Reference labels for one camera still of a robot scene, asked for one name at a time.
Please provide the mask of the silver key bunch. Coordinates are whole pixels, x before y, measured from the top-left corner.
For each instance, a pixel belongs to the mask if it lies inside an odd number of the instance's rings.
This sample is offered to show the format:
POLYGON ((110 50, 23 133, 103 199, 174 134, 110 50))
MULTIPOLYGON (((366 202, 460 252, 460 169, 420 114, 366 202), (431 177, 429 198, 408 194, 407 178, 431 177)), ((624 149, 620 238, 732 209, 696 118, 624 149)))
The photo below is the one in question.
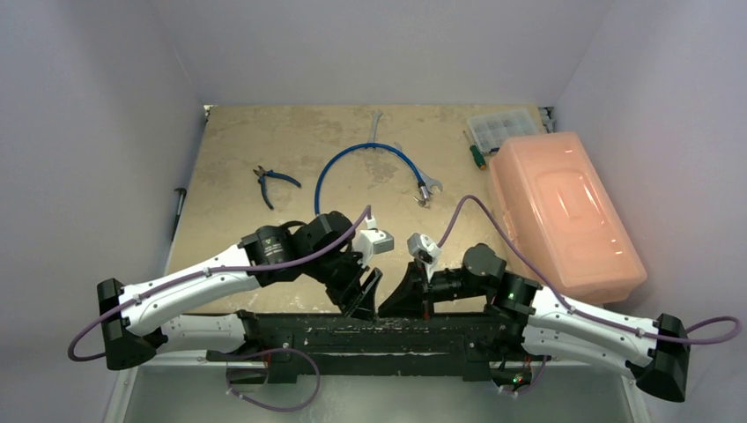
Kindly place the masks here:
POLYGON ((423 198, 423 197, 413 197, 413 199, 416 201, 418 206, 423 208, 429 208, 430 207, 430 199, 429 198, 423 198))

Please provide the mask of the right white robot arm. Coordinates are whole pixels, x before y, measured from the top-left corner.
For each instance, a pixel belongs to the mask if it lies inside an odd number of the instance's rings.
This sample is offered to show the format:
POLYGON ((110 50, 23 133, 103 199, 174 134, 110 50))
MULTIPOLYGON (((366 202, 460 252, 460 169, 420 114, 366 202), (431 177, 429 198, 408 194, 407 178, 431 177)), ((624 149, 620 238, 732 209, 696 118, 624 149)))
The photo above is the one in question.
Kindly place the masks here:
POLYGON ((690 347, 660 339, 684 336, 678 318, 630 317, 575 300, 563 306, 548 288, 507 271, 483 243, 467 249, 456 269, 436 271, 434 263, 416 253, 379 316, 428 320, 438 302, 483 296, 484 313, 498 325, 483 346, 498 355, 567 357, 618 372, 653 397, 685 400, 690 347))

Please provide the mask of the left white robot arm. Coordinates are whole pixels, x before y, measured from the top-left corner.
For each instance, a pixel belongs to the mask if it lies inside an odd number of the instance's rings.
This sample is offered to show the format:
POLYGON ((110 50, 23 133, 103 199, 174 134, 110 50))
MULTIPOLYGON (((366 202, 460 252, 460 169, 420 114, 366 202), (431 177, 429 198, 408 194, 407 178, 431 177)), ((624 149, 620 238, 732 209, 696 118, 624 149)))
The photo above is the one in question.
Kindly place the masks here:
POLYGON ((252 360, 263 337, 247 312, 192 315, 192 310, 235 293, 254 291, 305 275, 321 283, 345 317, 374 319, 381 272, 373 256, 393 249, 394 238, 374 218, 359 229, 342 213, 320 214, 262 226, 208 260, 135 285, 115 278, 97 285, 107 368, 123 370, 162 353, 212 350, 252 360))

